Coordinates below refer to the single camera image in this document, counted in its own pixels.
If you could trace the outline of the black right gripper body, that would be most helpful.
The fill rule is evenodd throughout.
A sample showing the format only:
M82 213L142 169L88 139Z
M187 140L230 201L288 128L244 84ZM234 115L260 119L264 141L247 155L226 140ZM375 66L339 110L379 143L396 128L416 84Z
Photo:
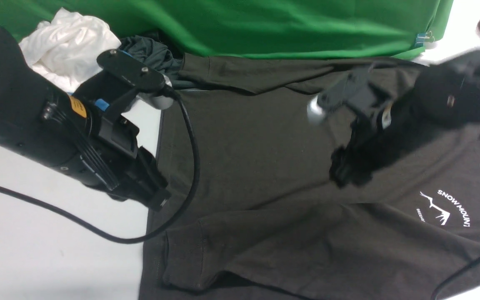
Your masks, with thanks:
M441 133L472 123L480 123L480 68L427 67L381 107L376 128L355 117L348 145L331 155L330 177L340 188L365 185Z

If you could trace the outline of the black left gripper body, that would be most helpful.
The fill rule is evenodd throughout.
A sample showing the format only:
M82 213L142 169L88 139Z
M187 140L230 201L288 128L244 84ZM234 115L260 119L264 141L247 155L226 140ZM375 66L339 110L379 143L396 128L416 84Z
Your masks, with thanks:
M139 128L113 108L101 71L68 94L34 72L0 27L0 146L118 201L160 210L170 197Z

